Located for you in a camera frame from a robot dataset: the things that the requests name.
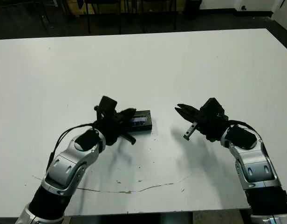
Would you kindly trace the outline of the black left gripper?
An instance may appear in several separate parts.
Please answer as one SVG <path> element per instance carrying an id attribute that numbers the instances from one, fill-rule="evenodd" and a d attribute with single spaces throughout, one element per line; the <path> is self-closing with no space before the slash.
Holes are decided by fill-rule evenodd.
<path id="1" fill-rule="evenodd" d="M 97 114 L 97 120 L 94 122 L 93 127 L 104 135 L 106 145 L 113 145 L 120 136 L 132 145 L 136 143 L 136 139 L 127 131 L 128 126 L 133 125 L 136 108 L 127 108 L 117 112 L 115 108 L 105 109 L 96 105 L 94 110 Z"/>

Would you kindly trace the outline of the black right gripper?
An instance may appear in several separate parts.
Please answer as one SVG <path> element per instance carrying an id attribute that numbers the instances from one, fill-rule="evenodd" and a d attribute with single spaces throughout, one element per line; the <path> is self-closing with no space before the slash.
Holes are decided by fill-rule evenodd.
<path id="1" fill-rule="evenodd" d="M 220 140 L 228 128 L 228 116 L 220 105 L 204 105 L 200 109 L 186 104 L 177 104 L 175 110 L 185 120 L 191 122 L 190 128 L 183 137 L 189 140 L 195 130 L 206 136 L 206 139 L 214 142 Z"/>

